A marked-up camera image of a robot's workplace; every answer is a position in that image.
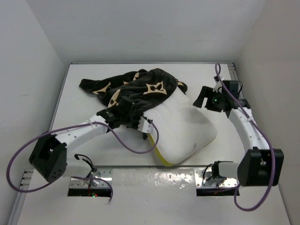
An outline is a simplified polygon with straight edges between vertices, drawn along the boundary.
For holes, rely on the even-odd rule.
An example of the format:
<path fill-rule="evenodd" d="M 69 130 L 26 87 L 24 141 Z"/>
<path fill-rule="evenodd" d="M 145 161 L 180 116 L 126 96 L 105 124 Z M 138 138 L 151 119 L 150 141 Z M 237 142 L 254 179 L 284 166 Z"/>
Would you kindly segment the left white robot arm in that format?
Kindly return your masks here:
<path fill-rule="evenodd" d="M 132 100 L 122 97 L 119 104 L 97 112 L 85 123 L 38 138 L 29 163 L 49 183 L 62 176 L 89 177 L 96 168 L 83 159 L 71 157 L 70 152 L 120 126 L 138 130 L 143 135 L 152 133 L 154 128 L 151 119 L 136 111 Z"/>

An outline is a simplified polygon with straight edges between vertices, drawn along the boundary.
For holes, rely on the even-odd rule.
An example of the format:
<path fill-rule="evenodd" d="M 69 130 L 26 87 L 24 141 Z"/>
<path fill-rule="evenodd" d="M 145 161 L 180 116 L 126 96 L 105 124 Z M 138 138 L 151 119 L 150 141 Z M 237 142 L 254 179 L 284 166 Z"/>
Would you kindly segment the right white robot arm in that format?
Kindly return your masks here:
<path fill-rule="evenodd" d="M 274 172 L 273 186 L 279 182 L 284 154 L 281 149 L 274 149 L 275 160 L 271 158 L 270 147 L 263 135 L 253 126 L 250 104 L 240 98 L 238 81 L 225 80 L 223 84 L 228 91 L 222 89 L 218 82 L 214 88 L 203 86 L 193 103 L 201 108 L 207 99 L 205 108 L 210 111 L 224 112 L 235 126 L 242 141 L 245 156 L 240 163 L 216 161 L 212 165 L 212 178 L 234 178 L 244 187 L 268 186 L 271 173 Z"/>

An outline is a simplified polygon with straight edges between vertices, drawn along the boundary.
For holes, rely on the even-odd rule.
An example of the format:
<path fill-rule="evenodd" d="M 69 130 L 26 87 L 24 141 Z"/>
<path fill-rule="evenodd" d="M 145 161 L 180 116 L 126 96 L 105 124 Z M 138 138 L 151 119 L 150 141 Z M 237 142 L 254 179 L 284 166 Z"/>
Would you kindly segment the black pillowcase with beige pattern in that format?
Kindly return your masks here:
<path fill-rule="evenodd" d="M 177 88 L 183 93 L 188 90 L 184 82 L 160 68 L 130 71 L 103 80 L 82 79 L 79 87 L 96 95 L 106 108 L 116 105 L 121 98 L 131 98 L 141 117 L 147 110 L 166 101 Z"/>

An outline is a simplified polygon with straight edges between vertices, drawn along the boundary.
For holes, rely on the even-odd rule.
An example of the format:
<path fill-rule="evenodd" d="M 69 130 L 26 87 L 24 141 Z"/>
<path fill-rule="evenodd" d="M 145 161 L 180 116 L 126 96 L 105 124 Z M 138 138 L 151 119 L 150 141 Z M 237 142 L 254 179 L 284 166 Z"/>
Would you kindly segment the white pillow with yellow edge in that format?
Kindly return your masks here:
<path fill-rule="evenodd" d="M 214 141 L 218 132 L 214 124 L 177 88 L 162 104 L 144 113 L 159 131 L 154 152 L 165 166 L 183 162 Z"/>

